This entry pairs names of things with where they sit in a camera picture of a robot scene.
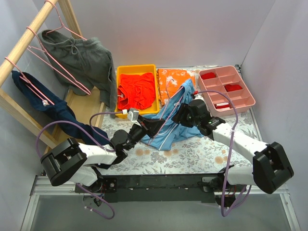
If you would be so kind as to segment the light blue shorts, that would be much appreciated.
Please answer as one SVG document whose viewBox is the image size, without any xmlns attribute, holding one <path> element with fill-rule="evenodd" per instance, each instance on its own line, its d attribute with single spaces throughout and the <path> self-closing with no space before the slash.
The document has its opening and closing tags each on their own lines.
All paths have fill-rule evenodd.
<svg viewBox="0 0 308 231">
<path fill-rule="evenodd" d="M 145 118 L 163 119 L 165 122 L 159 129 L 158 134 L 154 135 L 153 138 L 145 135 L 141 142 L 159 151 L 169 151 L 175 142 L 184 141 L 192 137 L 202 137 L 197 127 L 186 127 L 176 120 L 181 112 L 180 107 L 189 104 L 193 100 L 191 94 L 194 92 L 193 82 L 188 79 L 179 87 L 178 91 L 158 114 L 145 115 Z"/>
</svg>

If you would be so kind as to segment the orange bleached denim shorts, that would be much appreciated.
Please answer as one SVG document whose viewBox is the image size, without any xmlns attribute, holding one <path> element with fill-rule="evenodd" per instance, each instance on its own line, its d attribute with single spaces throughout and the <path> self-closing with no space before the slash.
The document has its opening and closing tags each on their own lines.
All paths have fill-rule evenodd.
<svg viewBox="0 0 308 231">
<path fill-rule="evenodd" d="M 186 80 L 191 79 L 195 86 L 195 71 L 193 70 L 159 68 L 156 76 L 158 77 L 159 100 L 162 106 Z"/>
</svg>

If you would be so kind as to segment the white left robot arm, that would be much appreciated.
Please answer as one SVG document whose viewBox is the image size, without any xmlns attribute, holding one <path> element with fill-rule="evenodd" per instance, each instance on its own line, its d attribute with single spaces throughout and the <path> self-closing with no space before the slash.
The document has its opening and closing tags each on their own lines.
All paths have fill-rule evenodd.
<svg viewBox="0 0 308 231">
<path fill-rule="evenodd" d="M 53 148 L 49 153 L 40 156 L 40 162 L 52 184 L 59 186 L 67 181 L 85 185 L 91 192 L 102 188 L 93 165 L 114 165 L 127 157 L 127 151 L 135 147 L 144 136 L 154 138 L 165 124 L 164 119 L 145 118 L 141 115 L 133 121 L 129 132 L 118 130 L 107 145 L 101 145 L 80 125 L 69 122 L 81 130 L 95 144 L 87 145 L 69 138 Z"/>
</svg>

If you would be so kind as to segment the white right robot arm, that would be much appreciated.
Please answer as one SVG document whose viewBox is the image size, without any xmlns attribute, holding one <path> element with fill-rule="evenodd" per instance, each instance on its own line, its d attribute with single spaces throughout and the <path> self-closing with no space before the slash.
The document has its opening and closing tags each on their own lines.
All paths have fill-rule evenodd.
<svg viewBox="0 0 308 231">
<path fill-rule="evenodd" d="M 202 100 L 181 104 L 172 121 L 188 128 L 196 127 L 202 135 L 227 145 L 251 163 L 250 167 L 228 167 L 220 171 L 218 187 L 223 191 L 235 185 L 254 185 L 272 194 L 294 176 L 282 145 L 267 144 L 235 131 L 225 120 L 211 116 Z"/>
</svg>

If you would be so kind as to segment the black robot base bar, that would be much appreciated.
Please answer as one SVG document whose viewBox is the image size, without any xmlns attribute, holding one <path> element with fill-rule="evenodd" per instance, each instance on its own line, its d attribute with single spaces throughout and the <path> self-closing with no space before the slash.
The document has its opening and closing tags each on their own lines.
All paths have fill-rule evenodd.
<svg viewBox="0 0 308 231">
<path fill-rule="evenodd" d="M 110 203 L 199 201 L 215 203 L 215 192 L 222 191 L 221 173 L 109 175 L 85 189 L 104 194 Z"/>
</svg>

